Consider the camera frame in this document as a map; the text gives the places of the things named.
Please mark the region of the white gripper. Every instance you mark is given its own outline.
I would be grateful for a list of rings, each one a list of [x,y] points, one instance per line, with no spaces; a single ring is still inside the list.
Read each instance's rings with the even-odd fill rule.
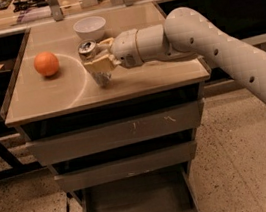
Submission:
[[[162,61],[169,53],[168,39],[162,24],[124,31],[115,39],[106,38],[97,45],[99,48],[111,47],[113,55],[84,61],[82,65],[90,73],[114,71],[120,65],[125,68],[139,67],[145,62]]]

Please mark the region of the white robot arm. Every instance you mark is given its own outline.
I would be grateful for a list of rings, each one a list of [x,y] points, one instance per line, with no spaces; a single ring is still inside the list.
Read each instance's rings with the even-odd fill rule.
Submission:
[[[82,41],[77,53],[93,75],[109,73],[117,66],[131,69],[199,54],[266,104],[266,51],[225,34],[191,8],[176,8],[159,25],[130,29],[100,42]]]

